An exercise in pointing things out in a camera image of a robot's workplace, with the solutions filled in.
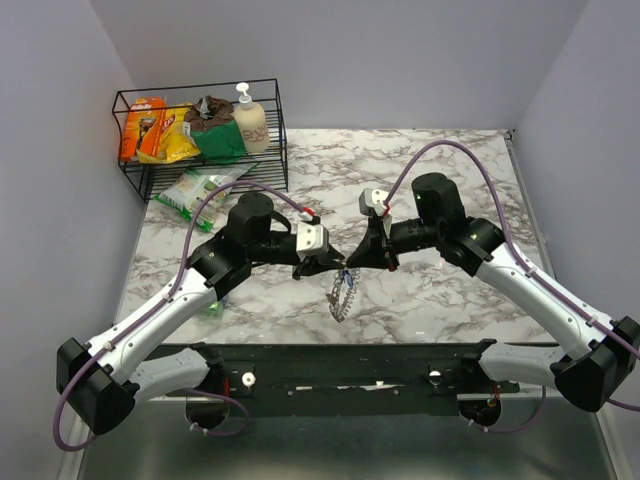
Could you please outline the metal disc with keyrings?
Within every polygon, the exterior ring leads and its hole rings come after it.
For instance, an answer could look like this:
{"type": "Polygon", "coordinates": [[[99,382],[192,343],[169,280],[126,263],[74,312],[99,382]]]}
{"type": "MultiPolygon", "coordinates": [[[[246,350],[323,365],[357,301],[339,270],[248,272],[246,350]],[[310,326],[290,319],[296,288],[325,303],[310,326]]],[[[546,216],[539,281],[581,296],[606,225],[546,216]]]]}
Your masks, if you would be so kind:
{"type": "Polygon", "coordinates": [[[349,311],[354,303],[356,294],[358,292],[359,279],[359,268],[342,269],[334,274],[333,284],[330,292],[326,294],[326,298],[329,304],[329,312],[336,322],[342,323],[348,317],[349,311]],[[349,290],[345,285],[340,284],[340,274],[344,270],[349,270],[355,274],[356,286],[352,290],[349,290]]]}

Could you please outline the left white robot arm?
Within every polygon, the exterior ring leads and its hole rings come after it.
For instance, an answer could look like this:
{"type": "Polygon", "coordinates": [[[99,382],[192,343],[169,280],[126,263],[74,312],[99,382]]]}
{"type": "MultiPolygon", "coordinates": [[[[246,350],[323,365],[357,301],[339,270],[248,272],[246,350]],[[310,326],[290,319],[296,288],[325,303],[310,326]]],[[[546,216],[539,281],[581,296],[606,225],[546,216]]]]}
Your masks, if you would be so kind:
{"type": "Polygon", "coordinates": [[[300,279],[339,270],[344,257],[330,244],[319,217],[303,211],[298,224],[291,225],[270,197],[242,195],[226,225],[187,249],[178,274],[142,307],[86,343],[70,338],[58,348],[58,406],[70,406],[93,434],[103,435],[144,400],[183,389],[214,393],[222,372],[195,348],[154,361],[148,356],[260,264],[290,266],[293,278],[300,279]]]}

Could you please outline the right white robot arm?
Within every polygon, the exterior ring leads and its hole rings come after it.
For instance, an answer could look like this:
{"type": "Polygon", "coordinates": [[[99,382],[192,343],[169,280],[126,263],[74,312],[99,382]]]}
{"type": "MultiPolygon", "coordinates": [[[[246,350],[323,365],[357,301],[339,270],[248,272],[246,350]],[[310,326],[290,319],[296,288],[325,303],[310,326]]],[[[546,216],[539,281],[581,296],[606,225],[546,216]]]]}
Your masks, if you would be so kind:
{"type": "Polygon", "coordinates": [[[387,192],[365,189],[360,212],[367,231],[347,260],[349,268],[395,270],[400,255],[434,248],[441,258],[507,296],[555,340],[551,347],[518,346],[490,340],[460,367],[460,379],[480,392],[494,381],[554,388],[571,404],[597,412],[635,367],[625,343],[639,344],[639,325],[630,317],[615,321],[584,306],[575,295],[509,248],[504,232],[492,222],[465,213],[456,184],[439,173],[411,183],[418,216],[391,219],[387,192]]]}

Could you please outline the key with blue tag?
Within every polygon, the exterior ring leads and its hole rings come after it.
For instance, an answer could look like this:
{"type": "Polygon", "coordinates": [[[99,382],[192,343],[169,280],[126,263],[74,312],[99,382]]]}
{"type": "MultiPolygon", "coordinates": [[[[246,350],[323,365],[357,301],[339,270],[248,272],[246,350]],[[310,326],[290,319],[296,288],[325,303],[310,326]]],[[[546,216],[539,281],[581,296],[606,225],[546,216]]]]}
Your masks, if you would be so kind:
{"type": "Polygon", "coordinates": [[[344,270],[340,274],[340,284],[345,285],[349,290],[352,290],[356,286],[355,274],[349,270],[344,270]]]}

